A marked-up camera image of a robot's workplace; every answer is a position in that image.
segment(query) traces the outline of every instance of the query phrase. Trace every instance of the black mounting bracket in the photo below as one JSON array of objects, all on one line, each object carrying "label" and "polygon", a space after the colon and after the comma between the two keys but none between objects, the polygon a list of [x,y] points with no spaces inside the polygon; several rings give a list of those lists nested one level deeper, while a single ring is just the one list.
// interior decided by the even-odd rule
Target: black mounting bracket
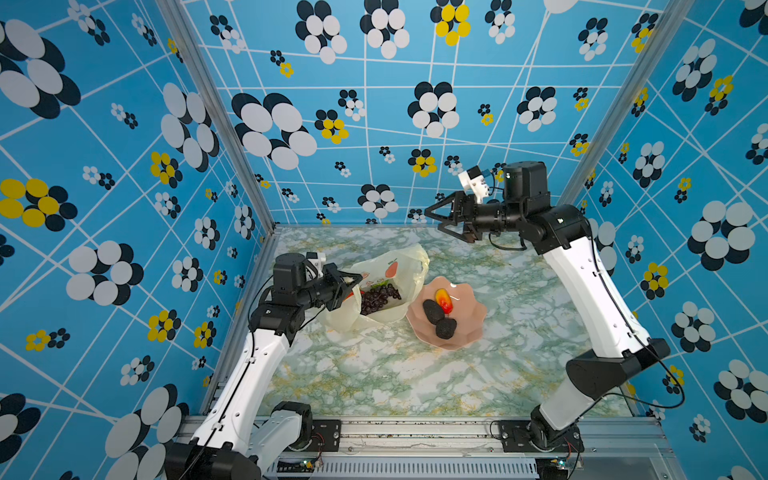
[{"label": "black mounting bracket", "polygon": [[[315,434],[325,440],[322,442]],[[286,452],[312,452],[317,453],[320,449],[323,452],[338,452],[339,440],[341,438],[341,420],[313,420],[312,432],[310,433],[310,443],[307,447],[297,450],[291,447],[285,449]]]},{"label": "black mounting bracket", "polygon": [[571,454],[584,451],[584,443],[581,441],[581,432],[576,425],[570,427],[560,439],[558,446],[550,452],[542,452],[531,444],[531,433],[528,431],[530,420],[499,420],[499,435],[504,447],[504,453],[551,453],[553,456],[568,454],[570,442]]}]

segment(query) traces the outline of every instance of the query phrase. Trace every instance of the white plastic bag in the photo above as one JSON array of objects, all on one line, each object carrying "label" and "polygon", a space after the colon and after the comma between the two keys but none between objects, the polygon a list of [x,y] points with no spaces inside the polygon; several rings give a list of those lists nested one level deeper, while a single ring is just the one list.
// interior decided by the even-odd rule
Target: white plastic bag
[{"label": "white plastic bag", "polygon": [[[363,328],[386,325],[406,316],[408,305],[419,295],[429,271],[429,256],[424,247],[417,243],[401,250],[391,250],[364,262],[355,263],[341,270],[361,273],[362,282],[353,294],[344,300],[341,307],[321,314],[321,321],[338,332],[349,332]],[[389,299],[386,306],[368,316],[360,314],[362,298],[360,290],[367,292],[374,286],[391,283],[400,292],[400,300]]]}]

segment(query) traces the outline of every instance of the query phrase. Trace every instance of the wall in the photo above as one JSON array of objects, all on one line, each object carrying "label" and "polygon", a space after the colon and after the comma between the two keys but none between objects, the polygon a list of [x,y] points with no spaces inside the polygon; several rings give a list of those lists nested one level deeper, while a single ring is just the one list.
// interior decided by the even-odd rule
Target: wall
[{"label": "wall", "polygon": [[478,163],[544,161],[556,201],[666,5],[183,3],[275,220],[302,224],[425,223]]},{"label": "wall", "polygon": [[768,20],[749,5],[695,2],[577,203],[628,305],[670,344],[676,378],[657,366],[632,383],[663,406],[684,389],[682,407],[648,414],[688,478],[768,472]]},{"label": "wall", "polygon": [[263,234],[153,2],[0,19],[0,478],[154,478]]}]

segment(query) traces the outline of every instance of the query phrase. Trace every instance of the bunch of grapes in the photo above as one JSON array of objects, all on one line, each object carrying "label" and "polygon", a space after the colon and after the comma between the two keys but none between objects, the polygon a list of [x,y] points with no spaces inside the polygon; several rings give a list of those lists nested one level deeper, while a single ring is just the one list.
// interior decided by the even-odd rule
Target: bunch of grapes
[{"label": "bunch of grapes", "polygon": [[400,292],[391,283],[386,285],[374,286],[368,292],[360,292],[362,296],[362,305],[360,313],[370,315],[383,309],[390,298],[401,300]]}]

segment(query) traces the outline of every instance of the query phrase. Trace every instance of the pink plate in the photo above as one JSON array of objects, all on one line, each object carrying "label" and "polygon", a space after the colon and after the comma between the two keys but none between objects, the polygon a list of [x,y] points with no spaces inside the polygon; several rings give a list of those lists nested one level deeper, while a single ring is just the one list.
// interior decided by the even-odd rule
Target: pink plate
[{"label": "pink plate", "polygon": [[[453,301],[453,311],[447,315],[456,320],[453,337],[443,340],[435,334],[432,325],[424,314],[424,300],[435,299],[435,292],[444,288]],[[424,285],[419,296],[411,303],[406,318],[411,323],[413,332],[423,342],[446,350],[457,350],[482,338],[482,324],[488,308],[475,299],[475,292],[468,283],[455,285],[444,276],[436,277],[429,285]]]}]

